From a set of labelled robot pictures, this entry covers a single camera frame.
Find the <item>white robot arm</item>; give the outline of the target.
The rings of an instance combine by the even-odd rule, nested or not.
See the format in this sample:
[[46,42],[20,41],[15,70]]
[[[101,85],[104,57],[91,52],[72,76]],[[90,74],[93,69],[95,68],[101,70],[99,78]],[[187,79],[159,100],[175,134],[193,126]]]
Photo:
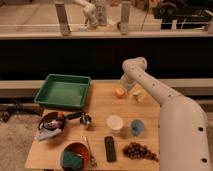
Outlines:
[[138,83],[160,105],[159,171],[213,171],[207,138],[207,114],[193,99],[146,72],[144,57],[122,63],[120,81],[127,90]]

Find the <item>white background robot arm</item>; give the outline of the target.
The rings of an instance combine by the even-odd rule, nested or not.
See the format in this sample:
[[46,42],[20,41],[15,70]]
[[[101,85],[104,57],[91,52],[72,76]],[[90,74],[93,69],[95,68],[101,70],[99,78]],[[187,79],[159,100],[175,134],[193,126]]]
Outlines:
[[98,20],[95,15],[95,5],[87,0],[73,0],[73,2],[83,8],[83,13],[86,19],[89,21],[89,26],[96,28],[98,26]]

